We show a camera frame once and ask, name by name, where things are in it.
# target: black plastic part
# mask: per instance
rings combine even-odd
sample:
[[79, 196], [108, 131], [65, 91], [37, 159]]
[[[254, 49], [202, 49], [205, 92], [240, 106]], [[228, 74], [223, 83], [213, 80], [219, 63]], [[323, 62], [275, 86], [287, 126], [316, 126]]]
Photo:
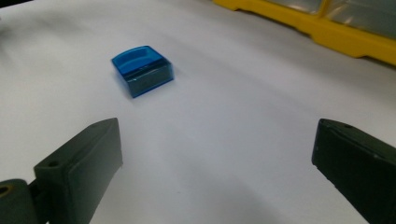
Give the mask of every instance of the black plastic part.
[[121, 165], [117, 119], [94, 123], [40, 162], [29, 186], [0, 183], [0, 224], [88, 224]]
[[38, 224], [33, 200], [24, 180], [0, 182], [0, 223]]
[[0, 7], [10, 7], [20, 3], [30, 2], [33, 0], [2, 0], [0, 1]]
[[396, 223], [396, 148], [321, 119], [312, 162], [369, 223]]

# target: screw hole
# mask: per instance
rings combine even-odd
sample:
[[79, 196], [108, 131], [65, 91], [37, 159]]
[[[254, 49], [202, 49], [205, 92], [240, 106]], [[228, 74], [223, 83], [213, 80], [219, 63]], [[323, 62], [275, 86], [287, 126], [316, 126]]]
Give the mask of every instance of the screw hole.
[[9, 191], [9, 187], [8, 186], [0, 187], [0, 196], [3, 196], [4, 194], [7, 194], [8, 191]]
[[52, 161], [49, 163], [49, 167], [56, 167], [58, 165], [59, 165], [59, 162], [57, 162], [57, 161]]

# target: translucent blue container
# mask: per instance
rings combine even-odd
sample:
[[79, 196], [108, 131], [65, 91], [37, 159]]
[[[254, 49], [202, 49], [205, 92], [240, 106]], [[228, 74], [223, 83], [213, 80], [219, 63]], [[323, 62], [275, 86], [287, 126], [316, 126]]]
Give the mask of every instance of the translucent blue container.
[[129, 49], [111, 61], [134, 98], [174, 79], [172, 64], [150, 46]]

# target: table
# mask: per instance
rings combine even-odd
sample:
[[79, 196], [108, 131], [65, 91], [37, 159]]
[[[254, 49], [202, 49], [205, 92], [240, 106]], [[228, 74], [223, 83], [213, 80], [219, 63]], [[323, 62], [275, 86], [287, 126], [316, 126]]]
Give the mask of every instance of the table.
[[[208, 0], [0, 9], [0, 179], [118, 118], [124, 165], [92, 224], [367, 223], [311, 163], [320, 118], [396, 146], [396, 70]], [[150, 45], [176, 79], [132, 99], [111, 59]]]

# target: yellow plastic container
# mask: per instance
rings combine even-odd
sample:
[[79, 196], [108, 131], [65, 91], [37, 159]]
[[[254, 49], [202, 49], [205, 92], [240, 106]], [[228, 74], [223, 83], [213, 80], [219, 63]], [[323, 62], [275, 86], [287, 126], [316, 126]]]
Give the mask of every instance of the yellow plastic container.
[[318, 44], [351, 57], [368, 56], [396, 65], [396, 1], [390, 1], [370, 5], [369, 0], [213, 0], [230, 10], [251, 11], [286, 23]]

